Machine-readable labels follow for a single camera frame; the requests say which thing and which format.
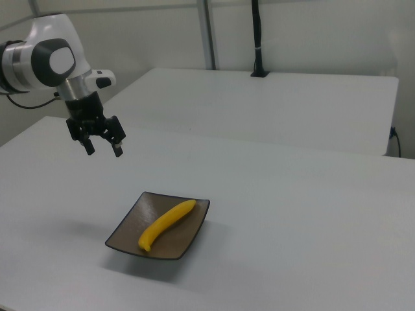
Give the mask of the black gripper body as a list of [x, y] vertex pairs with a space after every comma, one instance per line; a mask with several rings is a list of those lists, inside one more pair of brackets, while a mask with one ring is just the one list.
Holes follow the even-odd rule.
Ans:
[[96, 91], [82, 99], [65, 101], [65, 104], [70, 114], [69, 119], [81, 122], [89, 135], [99, 136], [99, 120], [105, 117]]

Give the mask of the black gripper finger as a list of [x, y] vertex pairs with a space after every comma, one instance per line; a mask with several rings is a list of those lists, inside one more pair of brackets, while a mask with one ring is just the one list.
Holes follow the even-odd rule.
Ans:
[[89, 133], [87, 132], [84, 125], [81, 122], [73, 119], [67, 119], [66, 124], [72, 140], [78, 141], [85, 148], [87, 155], [92, 155], [95, 152], [95, 149], [91, 140], [89, 139]]
[[99, 136], [111, 144], [116, 157], [123, 155], [121, 145], [123, 139], [126, 138], [126, 134], [116, 116], [99, 120]]

